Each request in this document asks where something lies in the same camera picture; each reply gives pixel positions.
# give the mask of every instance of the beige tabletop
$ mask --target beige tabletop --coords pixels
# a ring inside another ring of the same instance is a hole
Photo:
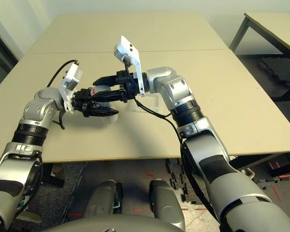
[[[120,35],[139,51],[228,49],[198,13],[58,16],[29,53],[113,52]]]
[[[290,14],[245,13],[245,16],[290,49]]]
[[[25,55],[0,85],[0,155],[11,141],[26,103],[47,85],[62,63],[74,58],[84,71],[78,89],[123,69],[112,53]],[[143,71],[170,66],[187,80],[230,155],[290,151],[290,123],[230,50],[141,52],[140,58]],[[60,81],[58,78],[52,86]],[[168,123],[136,112],[132,101],[116,102],[115,106],[120,113],[113,124],[104,124],[97,117],[84,118],[80,112],[66,114],[66,130],[54,124],[47,135],[44,161],[180,156],[176,134]],[[161,113],[166,113],[164,105]]]

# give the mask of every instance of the black cable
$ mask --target black cable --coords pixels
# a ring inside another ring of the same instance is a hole
[[[125,69],[126,69],[126,73],[127,73],[128,77],[129,77],[130,81],[134,83],[135,88],[136,88],[136,91],[137,91],[137,85],[136,85],[135,81],[133,80],[133,78],[132,78],[131,75],[130,75],[130,72],[129,72],[129,69],[128,69],[128,65],[125,65]],[[143,104],[141,104],[138,100],[136,100],[135,97],[134,97],[134,101],[136,102],[137,106],[141,107],[141,108],[142,108],[143,110],[145,110],[146,112],[148,112],[148,113],[150,113],[150,114],[152,114],[152,115],[154,115],[154,116],[157,116],[157,117],[159,117],[159,118],[161,118],[161,119],[164,119],[164,120],[166,120],[168,123],[170,123],[171,126],[173,127],[173,129],[174,129],[174,131],[175,131],[177,137],[178,137],[179,143],[182,144],[183,139],[180,138],[180,136],[179,136],[179,134],[178,134],[178,132],[177,132],[177,130],[176,130],[176,127],[174,126],[174,124],[173,124],[170,120],[168,120],[168,119],[166,118],[166,117],[170,116],[171,114],[168,114],[168,115],[161,115],[161,114],[158,114],[158,113],[154,112],[153,110],[148,109],[148,108],[147,108],[146,106],[144,106]],[[201,200],[201,202],[203,203],[203,205],[204,205],[204,206],[207,208],[207,210],[210,212],[210,214],[211,214],[211,215],[212,215],[212,216],[217,220],[217,217],[216,217],[216,215],[215,215],[215,212],[214,212],[213,207],[212,207],[211,204],[208,202],[208,200],[205,198],[204,193],[203,193],[202,190],[200,189],[198,183],[196,182],[196,180],[195,180],[194,177],[192,176],[191,172],[188,171],[188,168],[187,168],[186,163],[185,163],[185,159],[184,159],[184,157],[183,157],[183,152],[180,151],[180,153],[181,153],[181,159],[182,159],[182,162],[183,162],[183,166],[184,166],[184,169],[185,169],[185,172],[186,172],[187,178],[188,178],[188,180],[189,180],[189,182],[190,182],[190,184],[191,184],[191,186],[192,186],[194,192],[196,193],[197,197],[199,197],[199,199]]]
[[[27,208],[27,206],[29,205],[29,203],[32,201],[32,199],[35,197],[35,195],[37,194],[38,190],[40,189],[40,186],[41,186],[41,183],[42,183],[42,178],[43,178],[43,160],[42,160],[42,157],[39,157],[39,161],[40,161],[40,164],[41,164],[41,176],[40,176],[40,181],[38,183],[38,186],[37,188],[35,189],[34,193],[31,195],[31,197],[29,198],[29,200],[23,205],[23,207],[21,207],[21,209],[19,209],[15,216],[14,216],[14,219],[20,215],[21,212],[24,211],[24,209]]]
[[[63,130],[65,129],[65,127],[63,126],[63,123],[62,123],[62,117],[65,113],[66,113],[66,111],[64,108],[62,108],[59,112],[59,125],[60,125],[61,129],[63,129]]]
[[[180,149],[180,156],[181,156],[181,159],[182,159],[182,162],[183,162],[183,167],[184,167],[186,176],[187,176],[187,178],[188,178],[188,180],[189,180],[189,182],[190,182],[190,184],[191,184],[191,186],[193,188],[193,191],[195,192],[197,197],[201,200],[202,204],[209,211],[209,213],[214,217],[214,219],[217,220],[217,217],[215,215],[215,212],[214,212],[214,209],[213,209],[212,205],[209,203],[207,198],[204,196],[204,193],[200,189],[200,186],[198,185],[197,181],[194,179],[194,177],[192,176],[191,172],[188,170],[188,167],[186,165],[186,160],[184,158],[182,149]]]
[[[136,95],[136,92],[137,92],[137,88],[138,88],[138,85],[136,84],[136,82],[134,81],[134,79],[132,78],[132,76],[130,75],[130,72],[129,72],[129,67],[128,65],[125,64],[125,70],[126,70],[126,73],[128,75],[128,78],[130,79],[130,82],[132,82],[135,86],[135,92],[134,92],[134,95]],[[147,111],[148,113],[152,114],[152,115],[155,115],[159,118],[166,118],[168,116],[170,116],[171,114],[168,114],[168,115],[161,115],[149,108],[147,108],[146,106],[144,106],[142,103],[140,103],[135,97],[134,97],[134,101],[135,103],[137,104],[137,106],[141,107],[143,110]]]
[[[57,72],[54,74],[54,76],[52,77],[52,79],[49,81],[48,85],[46,87],[50,87],[50,85],[53,83],[54,79],[56,78],[56,76],[59,74],[59,72],[68,64],[70,63],[77,63],[78,61],[76,59],[71,59],[67,62],[65,62],[58,70]]]
[[[55,123],[55,124],[57,124],[57,125],[60,125],[60,123],[57,122],[57,121],[55,121],[55,120],[53,120],[53,123]]]

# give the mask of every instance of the white bracket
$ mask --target white bracket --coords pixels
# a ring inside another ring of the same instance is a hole
[[[63,98],[64,109],[70,113],[72,113],[73,109],[71,99],[75,92],[74,89],[79,83],[82,74],[83,71],[78,69],[78,64],[73,63],[58,88]]]
[[[130,59],[131,64],[135,66],[141,97],[145,97],[139,51],[122,35],[114,48],[114,55],[123,63],[124,58]]]

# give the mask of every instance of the gray table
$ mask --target gray table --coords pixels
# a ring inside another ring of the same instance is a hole
[[[245,19],[229,47],[233,52],[250,27],[290,59],[290,14],[244,13],[244,15]],[[281,97],[272,97],[272,100],[290,101],[290,89]]]

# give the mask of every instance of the white wall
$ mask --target white wall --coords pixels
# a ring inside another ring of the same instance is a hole
[[[290,0],[0,0],[0,35],[21,58],[58,14],[152,11],[198,11],[229,45],[244,12],[290,13]],[[249,29],[237,53],[279,51]]]

